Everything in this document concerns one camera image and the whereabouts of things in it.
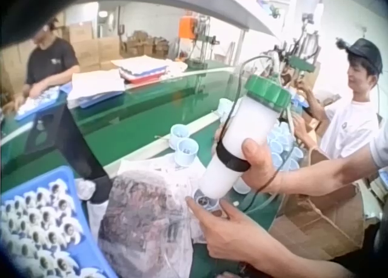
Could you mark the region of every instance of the bottle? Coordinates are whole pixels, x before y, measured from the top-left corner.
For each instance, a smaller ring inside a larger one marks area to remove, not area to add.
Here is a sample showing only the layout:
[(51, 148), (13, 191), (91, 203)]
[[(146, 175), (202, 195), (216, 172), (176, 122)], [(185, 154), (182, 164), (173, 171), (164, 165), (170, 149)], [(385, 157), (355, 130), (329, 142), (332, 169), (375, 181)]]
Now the bottle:
[(218, 199), (227, 194), (237, 179), (249, 169), (241, 145), (246, 138), (262, 144), (280, 113), (289, 105), (291, 94), (276, 82), (252, 75), (225, 135), (216, 147), (216, 153), (199, 181), (205, 196)]

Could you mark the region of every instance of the black cap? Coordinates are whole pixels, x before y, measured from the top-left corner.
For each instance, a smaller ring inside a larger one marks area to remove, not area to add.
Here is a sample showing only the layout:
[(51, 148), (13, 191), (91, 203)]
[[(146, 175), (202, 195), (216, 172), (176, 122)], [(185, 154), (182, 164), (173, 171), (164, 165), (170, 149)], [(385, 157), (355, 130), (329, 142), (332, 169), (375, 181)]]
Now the black cap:
[(376, 69), (377, 73), (383, 72), (383, 60), (377, 46), (365, 38), (357, 39), (352, 46), (346, 47), (348, 53), (365, 58)]

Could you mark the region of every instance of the table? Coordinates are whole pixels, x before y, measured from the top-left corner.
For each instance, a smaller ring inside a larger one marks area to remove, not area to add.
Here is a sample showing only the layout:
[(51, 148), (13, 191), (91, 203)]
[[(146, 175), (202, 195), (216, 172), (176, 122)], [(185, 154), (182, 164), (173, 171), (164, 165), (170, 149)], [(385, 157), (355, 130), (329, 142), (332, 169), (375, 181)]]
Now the table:
[[(121, 96), (88, 109), (73, 109), (72, 114), (97, 159), (103, 166), (107, 166), (152, 143), (156, 136), (167, 135), (171, 126), (176, 123), (190, 124), (206, 117), (217, 108), (220, 98), (233, 99), (235, 93), (236, 81), (230, 79), (229, 72), (207, 72), (128, 90)], [(9, 133), (22, 124), (7, 118), (2, 130)], [(214, 122), (192, 135), (199, 143), (198, 157), (205, 166), (211, 158), (212, 137), (217, 127), (218, 123)], [(8, 154), (2, 166), (2, 192), (67, 164), (56, 149), (24, 155), (27, 135), (25, 132), (2, 146), (2, 157), (4, 151)], [(243, 196), (235, 192), (229, 198), (241, 202), (243, 200)], [(261, 204), (267, 198), (266, 195), (259, 195), (254, 205)], [(242, 202), (241, 206), (246, 206), (247, 202), (249, 200)], [(269, 229), (279, 203), (280, 198), (263, 210), (254, 212), (252, 218)], [(213, 277), (223, 271), (236, 272), (237, 269), (237, 263), (223, 260), (216, 262), (211, 259), (205, 245), (194, 245), (190, 277)]]

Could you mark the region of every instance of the person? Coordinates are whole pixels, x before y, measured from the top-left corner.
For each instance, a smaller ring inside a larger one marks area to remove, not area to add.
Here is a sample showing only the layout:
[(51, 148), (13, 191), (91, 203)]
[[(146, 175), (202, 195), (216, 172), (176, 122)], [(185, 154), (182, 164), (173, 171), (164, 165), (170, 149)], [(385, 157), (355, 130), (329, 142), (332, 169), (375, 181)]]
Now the person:
[[(348, 86), (353, 92), (352, 101), (338, 100), (323, 108), (315, 99), (312, 90), (303, 82), (297, 88), (305, 92), (310, 111), (317, 120), (329, 120), (320, 150), (329, 158), (344, 158), (370, 142), (378, 131), (378, 119), (370, 91), (377, 85), (383, 62), (377, 46), (360, 38), (352, 46), (346, 47), (349, 69)], [(307, 134), (303, 118), (293, 115), (295, 136), (308, 148), (316, 143)]]
[[(242, 144), (243, 153), (251, 164), (244, 173), (244, 181), (252, 188), (260, 188), (273, 175), (270, 150), (251, 139)], [(282, 194), (325, 195), (355, 180), (369, 176), (388, 166), (388, 123), (378, 136), (355, 153), (336, 160), (326, 160), (293, 172), (280, 172), (266, 188), (266, 192)], [(376, 277), (373, 272), (386, 267), (388, 257), (388, 203), (383, 221), (372, 246), (363, 248), (347, 269), (339, 263), (309, 260), (291, 253), (248, 216), (225, 201), (220, 205), (229, 219), (215, 217), (187, 197), (187, 204), (201, 223), (207, 249), (214, 258), (243, 261), (272, 277)]]
[(79, 65), (70, 43), (53, 33), (55, 20), (51, 20), (33, 37), (37, 45), (27, 63), (27, 79), (22, 92), (15, 96), (15, 110), (30, 96), (37, 98), (52, 86), (66, 84), (74, 73), (79, 73)]

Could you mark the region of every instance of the white t-shirt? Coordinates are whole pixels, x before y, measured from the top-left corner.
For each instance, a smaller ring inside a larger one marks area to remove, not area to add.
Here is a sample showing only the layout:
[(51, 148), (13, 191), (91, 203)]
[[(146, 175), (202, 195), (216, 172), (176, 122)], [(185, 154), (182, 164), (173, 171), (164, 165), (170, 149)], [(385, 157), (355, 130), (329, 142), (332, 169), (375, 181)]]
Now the white t-shirt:
[(388, 121), (369, 144), (370, 153), (379, 168), (388, 166)]
[(378, 132), (378, 120), (371, 102), (338, 100), (325, 107), (330, 120), (320, 149), (331, 158), (345, 158), (367, 143)]

